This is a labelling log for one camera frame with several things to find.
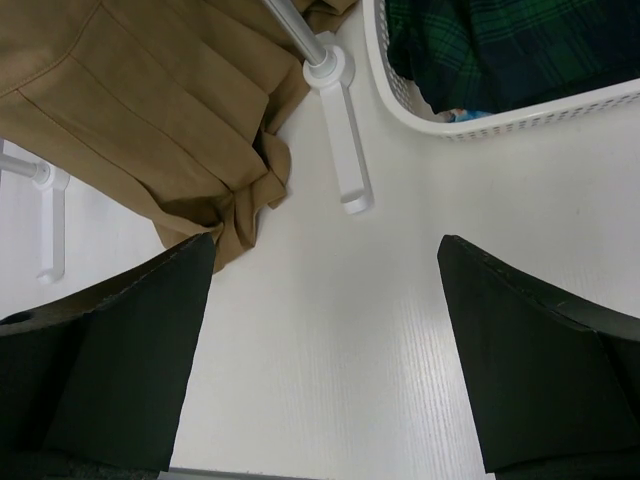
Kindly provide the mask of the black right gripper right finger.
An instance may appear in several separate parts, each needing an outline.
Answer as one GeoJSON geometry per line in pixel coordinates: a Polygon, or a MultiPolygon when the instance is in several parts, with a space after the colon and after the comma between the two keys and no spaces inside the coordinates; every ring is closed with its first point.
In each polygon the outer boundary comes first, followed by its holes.
{"type": "Polygon", "coordinates": [[[438,265],[485,471],[639,472],[639,321],[467,240],[438,265]]]}

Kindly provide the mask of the green plaid skirt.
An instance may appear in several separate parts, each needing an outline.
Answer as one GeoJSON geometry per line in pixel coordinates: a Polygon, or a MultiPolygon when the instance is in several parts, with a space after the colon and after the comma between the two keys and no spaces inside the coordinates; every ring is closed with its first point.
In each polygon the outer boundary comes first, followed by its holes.
{"type": "Polygon", "coordinates": [[[437,112],[502,113],[639,76],[636,1],[389,1],[387,58],[437,112]]]}

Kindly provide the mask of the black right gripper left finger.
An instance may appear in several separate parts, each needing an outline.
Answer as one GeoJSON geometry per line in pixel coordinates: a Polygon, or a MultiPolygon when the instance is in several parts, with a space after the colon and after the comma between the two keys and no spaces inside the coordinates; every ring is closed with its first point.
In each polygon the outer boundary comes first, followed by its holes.
{"type": "Polygon", "coordinates": [[[216,247],[191,237],[1,323],[5,471],[164,471],[216,247]]]}

